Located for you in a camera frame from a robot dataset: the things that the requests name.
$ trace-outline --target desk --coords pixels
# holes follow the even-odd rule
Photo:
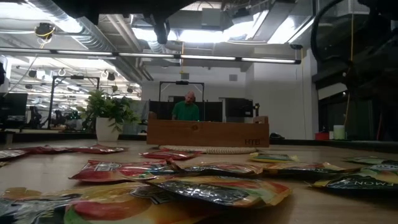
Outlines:
[[[14,144],[18,146],[35,146],[49,144],[51,146],[90,146],[95,140],[53,141]],[[142,141],[119,141],[109,146],[130,147],[129,151],[117,154],[96,155],[82,153],[64,153],[56,155],[31,155],[20,158],[0,168],[0,191],[8,187],[27,187],[42,192],[52,192],[63,189],[86,187],[90,184],[81,184],[76,180],[69,180],[87,162],[88,159],[104,161],[153,161],[142,158],[139,152],[151,151]],[[357,151],[326,146],[270,146],[262,149],[270,153],[297,155],[301,161],[329,162],[333,165],[354,168],[361,165],[341,161],[346,156],[379,156],[398,160],[398,154],[381,152]],[[247,162],[248,155],[201,155],[178,164],[195,164],[205,162]],[[214,217],[202,223],[395,223],[398,220],[398,206],[394,199],[388,201],[383,198],[349,198],[329,194],[322,190],[307,187],[299,180],[271,179],[293,189],[293,194],[287,197],[276,207],[267,207],[260,210],[233,211],[222,217]]]

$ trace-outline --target black metal frame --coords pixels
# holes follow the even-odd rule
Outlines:
[[[201,91],[201,100],[203,102],[203,120],[206,120],[206,103],[205,103],[205,83],[198,83],[198,82],[186,82],[186,81],[176,81],[176,82],[163,82],[160,81],[159,82],[159,102],[160,102],[160,97],[162,96],[162,84],[163,83],[172,83],[172,84],[176,84],[176,85],[201,85],[202,87],[202,91]]]
[[[55,87],[58,86],[58,83],[55,84],[55,80],[58,79],[58,78],[63,78],[63,79],[70,78],[70,79],[80,79],[80,80],[85,79],[85,78],[94,79],[94,80],[97,80],[97,90],[100,88],[100,78],[99,77],[80,77],[80,76],[76,76],[76,75],[70,75],[70,76],[59,76],[59,75],[56,75],[56,76],[53,76],[52,77],[52,85],[51,85],[51,98],[50,98],[50,109],[49,109],[49,117],[48,117],[47,129],[51,129],[50,125],[51,125],[52,103],[53,103],[53,100],[54,100],[54,89],[55,89]]]

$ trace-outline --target green leaves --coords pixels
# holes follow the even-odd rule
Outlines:
[[[113,93],[117,91],[117,87],[113,88]],[[82,118],[93,120],[95,118],[109,118],[114,119],[115,122],[109,127],[114,127],[113,131],[122,132],[120,126],[124,123],[133,123],[138,121],[138,117],[134,114],[131,107],[134,106],[134,101],[130,98],[113,98],[114,94],[109,95],[103,90],[96,90],[89,92],[90,96],[86,100],[88,102],[87,109],[81,106],[77,107],[81,111]]]
[[[77,106],[76,110],[78,110],[80,112],[86,112],[86,109],[84,109],[82,106]]]
[[[112,91],[113,91],[113,92],[116,92],[117,90],[118,90],[118,86],[116,86],[116,85],[115,85],[115,86],[112,86]]]

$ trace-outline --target green shirt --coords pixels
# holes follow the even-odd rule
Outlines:
[[[173,115],[179,121],[198,121],[199,107],[193,103],[188,105],[185,101],[181,101],[175,104]]]

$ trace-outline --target food packaging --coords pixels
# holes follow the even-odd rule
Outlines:
[[[68,152],[67,147],[51,147],[49,145],[45,146],[34,146],[34,147],[21,147],[10,150],[23,150],[31,154],[55,154],[60,152]]]
[[[126,147],[110,147],[110,146],[102,146],[100,144],[95,144],[90,147],[70,147],[69,148],[73,152],[84,152],[84,153],[93,153],[93,154],[109,154],[115,152],[124,152],[127,150]]]
[[[201,176],[154,179],[150,184],[186,197],[230,207],[261,208],[277,205],[291,190],[283,185],[256,179]]]
[[[360,157],[347,157],[345,158],[347,162],[355,162],[359,164],[398,164],[398,161],[378,158],[376,156],[360,156]]]
[[[0,223],[4,224],[190,224],[222,211],[212,203],[179,198],[140,183],[47,194],[13,188],[0,197]]]
[[[0,161],[6,161],[10,159],[15,159],[19,156],[23,156],[27,154],[27,152],[23,150],[3,150],[0,151]]]
[[[264,164],[261,166],[265,174],[335,174],[349,170],[331,165],[327,162],[289,162]]]
[[[151,159],[173,159],[176,161],[184,161],[199,156],[201,152],[183,152],[183,151],[171,151],[161,150],[155,152],[144,152],[140,153],[141,156]]]
[[[180,171],[198,175],[250,176],[261,174],[262,168],[251,164],[232,162],[202,162],[193,166],[181,166]]]
[[[256,162],[298,162],[297,156],[289,156],[285,154],[268,154],[261,152],[254,152],[250,154],[250,159]]]
[[[79,173],[70,179],[85,182],[114,182],[120,180],[147,180],[159,175],[174,175],[170,161],[108,162],[88,161]]]
[[[398,190],[398,165],[380,164],[315,182],[312,186],[328,189]]]

